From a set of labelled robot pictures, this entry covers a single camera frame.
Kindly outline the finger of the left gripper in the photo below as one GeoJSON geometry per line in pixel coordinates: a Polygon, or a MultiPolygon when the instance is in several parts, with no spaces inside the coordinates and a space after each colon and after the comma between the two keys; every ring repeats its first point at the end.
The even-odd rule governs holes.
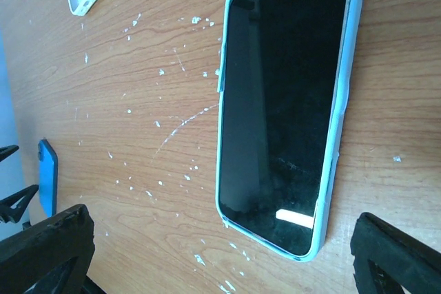
{"type": "Polygon", "coordinates": [[[39,190],[38,185],[30,185],[0,201],[0,219],[3,223],[17,223],[22,218],[31,199],[39,190]]]}
{"type": "Polygon", "coordinates": [[[0,148],[0,162],[11,156],[14,152],[19,150],[18,145],[9,145],[0,148]]]}

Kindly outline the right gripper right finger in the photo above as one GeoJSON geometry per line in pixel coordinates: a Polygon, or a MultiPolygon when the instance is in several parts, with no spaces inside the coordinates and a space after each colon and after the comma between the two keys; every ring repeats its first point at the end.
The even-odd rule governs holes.
{"type": "Polygon", "coordinates": [[[359,293],[440,292],[440,252],[374,214],[360,214],[350,247],[359,293]]]}

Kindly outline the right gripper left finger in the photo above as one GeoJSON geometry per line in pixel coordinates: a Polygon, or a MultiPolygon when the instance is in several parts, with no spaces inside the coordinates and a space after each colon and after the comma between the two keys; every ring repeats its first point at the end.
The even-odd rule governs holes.
{"type": "Polygon", "coordinates": [[[94,221],[76,204],[1,241],[2,293],[82,293],[94,221]]]}

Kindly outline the black smartphone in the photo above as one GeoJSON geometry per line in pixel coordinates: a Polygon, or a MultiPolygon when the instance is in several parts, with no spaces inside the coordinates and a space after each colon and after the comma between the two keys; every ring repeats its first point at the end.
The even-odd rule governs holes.
{"type": "Polygon", "coordinates": [[[220,213],[292,254],[312,216],[334,97],[346,0],[232,0],[223,88],[220,213]]]}

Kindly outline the light blue phone case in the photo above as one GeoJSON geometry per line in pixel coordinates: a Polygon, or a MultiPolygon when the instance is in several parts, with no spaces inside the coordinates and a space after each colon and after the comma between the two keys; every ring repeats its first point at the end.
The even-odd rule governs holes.
{"type": "Polygon", "coordinates": [[[220,213],[217,195],[220,177],[220,154],[221,154],[221,137],[222,137],[222,110],[223,110],[223,88],[225,81],[225,53],[226,53],[226,36],[227,36],[227,19],[229,14],[229,6],[232,0],[226,0],[223,26],[223,41],[221,45],[220,56],[220,74],[218,78],[219,93],[219,111],[218,111],[218,144],[217,144],[217,161],[216,161],[216,209],[226,227],[231,227],[243,235],[255,240],[257,243],[267,247],[268,249],[280,254],[290,260],[308,262],[312,260],[320,248],[323,246],[326,237],[327,224],[329,218],[329,210],[331,205],[332,190],[334,178],[336,174],[336,166],[338,163],[340,140],[342,136],[342,128],[345,118],[345,111],[349,100],[350,79],[353,66],[353,58],[356,48],[356,39],[358,26],[362,11],[362,0],[346,0],[345,14],[342,25],[342,34],[340,40],[340,51],[338,55],[338,67],[336,73],[336,81],[334,85],[334,97],[331,106],[331,116],[329,128],[327,132],[327,142],[325,145],[325,157],[322,166],[322,175],[318,198],[312,216],[292,211],[282,210],[276,216],[278,219],[287,220],[294,224],[308,227],[312,230],[311,248],[307,254],[303,256],[292,255],[272,244],[268,241],[258,238],[248,231],[239,228],[230,222],[220,213]]]}

